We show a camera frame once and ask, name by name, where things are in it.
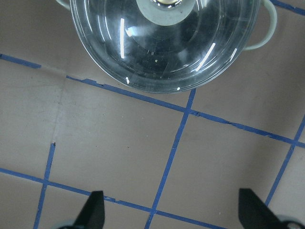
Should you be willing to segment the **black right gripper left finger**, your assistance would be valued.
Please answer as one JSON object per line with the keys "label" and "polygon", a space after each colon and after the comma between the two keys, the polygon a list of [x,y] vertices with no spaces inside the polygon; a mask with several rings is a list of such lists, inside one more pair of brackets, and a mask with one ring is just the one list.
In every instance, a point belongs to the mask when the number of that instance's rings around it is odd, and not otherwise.
{"label": "black right gripper left finger", "polygon": [[77,229],[102,229],[105,223],[103,191],[93,191],[75,220]]}

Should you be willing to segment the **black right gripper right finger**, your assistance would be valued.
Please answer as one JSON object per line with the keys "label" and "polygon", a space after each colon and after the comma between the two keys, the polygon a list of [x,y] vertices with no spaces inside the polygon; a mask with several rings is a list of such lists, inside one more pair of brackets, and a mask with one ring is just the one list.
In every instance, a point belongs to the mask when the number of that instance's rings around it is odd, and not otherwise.
{"label": "black right gripper right finger", "polygon": [[244,229],[282,229],[281,221],[249,188],[240,188],[238,218]]}

